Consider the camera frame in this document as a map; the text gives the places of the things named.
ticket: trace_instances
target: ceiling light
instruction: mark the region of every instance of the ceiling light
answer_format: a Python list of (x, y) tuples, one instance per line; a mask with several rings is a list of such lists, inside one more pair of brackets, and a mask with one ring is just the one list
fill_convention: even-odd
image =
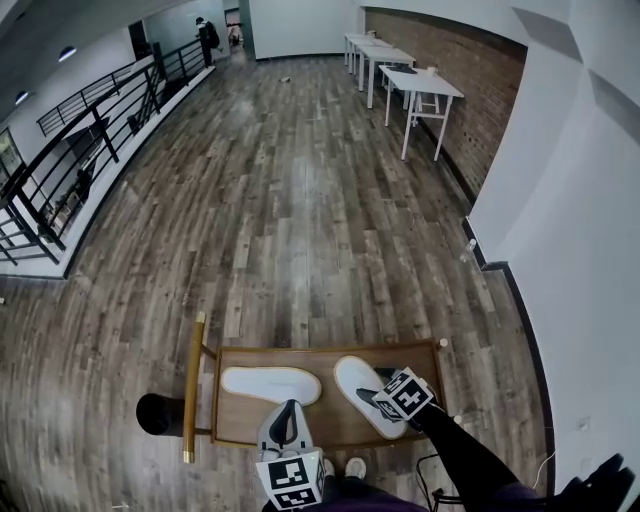
[(29, 96), (27, 91), (20, 91), (16, 96), (16, 105), (20, 105), (20, 103), (27, 99), (27, 96)]
[(58, 57), (58, 62), (62, 62), (63, 60), (67, 60), (69, 57), (71, 57), (77, 51), (78, 50), (76, 50), (73, 46), (67, 46), (66, 48), (64, 48), (60, 52), (60, 57)]

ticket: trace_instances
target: wooden tray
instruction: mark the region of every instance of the wooden tray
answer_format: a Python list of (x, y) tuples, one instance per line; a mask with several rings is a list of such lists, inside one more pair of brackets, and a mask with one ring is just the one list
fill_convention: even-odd
[(371, 366), (409, 366), (434, 388), (439, 402), (446, 408), (436, 347), (433, 340), (307, 350), (222, 347), (216, 358), (211, 442), (255, 447), (258, 428), (276, 407), (271, 402), (225, 391), (219, 379), (230, 366), (288, 366), (314, 374), (322, 384), (322, 395), (304, 411), (314, 444), (325, 450), (385, 446), (419, 439), (422, 435), (411, 428), (400, 439), (382, 438), (338, 389), (333, 368), (346, 355), (359, 357)]

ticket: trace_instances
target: wooden handle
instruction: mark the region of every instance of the wooden handle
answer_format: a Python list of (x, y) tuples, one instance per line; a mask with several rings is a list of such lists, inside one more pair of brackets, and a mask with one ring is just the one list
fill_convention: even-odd
[(200, 351), (204, 338), (204, 324), (207, 315), (198, 313), (196, 325), (193, 329), (191, 347), (189, 349), (189, 366), (187, 367), (187, 390), (184, 403), (184, 434), (182, 451), (184, 461), (193, 464), (196, 460), (196, 407), (198, 404), (198, 373), (200, 373)]

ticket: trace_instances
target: white shoe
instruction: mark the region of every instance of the white shoe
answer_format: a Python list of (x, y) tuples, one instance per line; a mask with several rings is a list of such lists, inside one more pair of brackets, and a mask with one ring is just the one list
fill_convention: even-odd
[(333, 467), (333, 464), (329, 459), (324, 459), (324, 476), (336, 476), (336, 468)]
[(349, 459), (347, 467), (344, 470), (344, 476), (355, 476), (360, 480), (364, 480), (364, 475), (367, 474), (367, 465), (360, 457), (354, 457)]

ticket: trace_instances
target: brick wall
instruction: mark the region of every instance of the brick wall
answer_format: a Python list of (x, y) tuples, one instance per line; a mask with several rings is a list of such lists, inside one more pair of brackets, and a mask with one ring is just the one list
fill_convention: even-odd
[[(366, 28), (415, 57), (417, 67), (436, 66), (465, 95), (453, 102), (443, 145), (477, 196), (507, 128), (526, 47), (461, 23), (392, 9), (367, 9)], [(440, 104), (446, 106), (443, 99)], [(441, 121), (427, 122), (440, 133)]]

